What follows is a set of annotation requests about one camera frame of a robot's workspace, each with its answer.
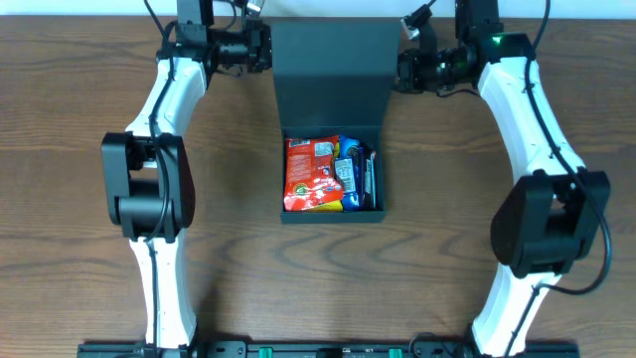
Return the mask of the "red snack bag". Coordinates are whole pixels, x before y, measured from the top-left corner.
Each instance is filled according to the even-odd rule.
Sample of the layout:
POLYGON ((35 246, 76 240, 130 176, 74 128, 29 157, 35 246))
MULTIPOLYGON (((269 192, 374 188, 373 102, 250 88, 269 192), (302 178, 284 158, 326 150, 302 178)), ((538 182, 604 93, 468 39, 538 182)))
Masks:
POLYGON ((343 199, 333 160, 337 135, 322 138, 288 138, 285 142, 286 174, 283 205, 286 212, 310 212, 321 204, 343 199))

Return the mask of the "small blue snack box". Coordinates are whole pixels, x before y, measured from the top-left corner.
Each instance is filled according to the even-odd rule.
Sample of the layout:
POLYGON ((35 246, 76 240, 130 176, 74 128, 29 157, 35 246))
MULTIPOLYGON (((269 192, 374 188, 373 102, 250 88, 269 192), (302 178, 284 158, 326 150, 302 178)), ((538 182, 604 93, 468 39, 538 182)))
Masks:
POLYGON ((345 194, 357 193, 354 162, 351 157, 340 158, 335 161, 337 180, 342 185, 345 194))

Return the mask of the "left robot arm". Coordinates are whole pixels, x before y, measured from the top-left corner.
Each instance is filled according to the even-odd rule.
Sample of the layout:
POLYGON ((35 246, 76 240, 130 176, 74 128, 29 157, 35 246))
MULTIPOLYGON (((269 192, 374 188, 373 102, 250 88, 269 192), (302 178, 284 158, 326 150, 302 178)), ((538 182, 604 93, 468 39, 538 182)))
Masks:
POLYGON ((145 338, 116 357, 196 357, 198 323, 187 288, 185 239, 196 192, 184 135, 215 74, 272 66, 270 28, 260 1, 233 1, 233 24, 215 25, 210 1, 180 1, 177 17, 157 26, 156 80, 141 111, 101 142, 108 215, 121 229, 141 274, 145 338))

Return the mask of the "blue Oreo cookie pack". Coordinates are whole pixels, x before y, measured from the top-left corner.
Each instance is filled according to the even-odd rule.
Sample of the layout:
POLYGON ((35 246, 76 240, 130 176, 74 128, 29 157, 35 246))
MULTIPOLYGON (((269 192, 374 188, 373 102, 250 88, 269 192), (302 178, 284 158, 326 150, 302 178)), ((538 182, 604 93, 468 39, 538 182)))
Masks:
POLYGON ((339 136, 339 156, 335 160, 336 178, 343 189, 344 211, 362 207, 361 149, 358 139, 339 136))

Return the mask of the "yellow seed snack bag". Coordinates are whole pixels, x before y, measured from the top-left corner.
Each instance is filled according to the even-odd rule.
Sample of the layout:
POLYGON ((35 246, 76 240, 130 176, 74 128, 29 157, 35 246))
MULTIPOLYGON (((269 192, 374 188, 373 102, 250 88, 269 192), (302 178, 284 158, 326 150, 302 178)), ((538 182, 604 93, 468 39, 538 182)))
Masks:
MULTIPOLYGON (((335 160, 339 158, 339 155, 340 155, 340 144, 337 143, 334 147, 332 163, 335 163, 335 160)), ((338 213, 343 211, 344 211, 344 208, 341 201, 332 201, 329 203, 324 203, 315 208, 310 209, 310 212, 338 213)))

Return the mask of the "dark purple chocolate bar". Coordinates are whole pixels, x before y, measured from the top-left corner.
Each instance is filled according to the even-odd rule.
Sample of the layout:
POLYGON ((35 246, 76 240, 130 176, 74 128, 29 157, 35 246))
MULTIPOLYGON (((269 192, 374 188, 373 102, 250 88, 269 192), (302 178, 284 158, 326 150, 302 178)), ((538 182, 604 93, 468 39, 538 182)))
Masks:
POLYGON ((367 150, 364 157, 364 209, 376 209, 376 171, 375 171, 376 152, 367 150))

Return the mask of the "dark green gift box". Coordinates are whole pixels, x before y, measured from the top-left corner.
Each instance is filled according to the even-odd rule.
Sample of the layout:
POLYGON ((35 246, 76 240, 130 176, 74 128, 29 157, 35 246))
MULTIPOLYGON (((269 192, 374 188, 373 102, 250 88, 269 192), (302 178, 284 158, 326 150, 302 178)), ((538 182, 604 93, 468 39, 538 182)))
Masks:
POLYGON ((383 120, 397 72, 396 18, 278 19, 271 26, 273 83, 288 139, 343 134, 377 154, 376 206, 344 213, 283 210, 283 224, 379 223, 386 216, 383 120))

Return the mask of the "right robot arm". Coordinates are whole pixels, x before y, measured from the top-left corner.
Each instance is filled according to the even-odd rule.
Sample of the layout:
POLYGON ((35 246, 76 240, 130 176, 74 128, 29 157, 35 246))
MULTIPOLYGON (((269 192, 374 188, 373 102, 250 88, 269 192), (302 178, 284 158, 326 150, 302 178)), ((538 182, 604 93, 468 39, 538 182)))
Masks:
POLYGON ((604 210, 606 173, 587 169, 561 131, 546 97, 537 61, 539 37, 508 32, 494 1, 455 5, 453 48, 440 48, 423 4, 401 19, 413 47, 397 59, 395 89, 450 97, 467 92, 491 110, 507 150, 514 185, 492 219, 498 266, 486 303, 466 339, 444 347, 450 357, 566 357, 568 344, 528 343, 541 303, 584 259, 595 239, 604 256, 597 277, 577 290, 589 294, 606 280, 612 261, 604 210))

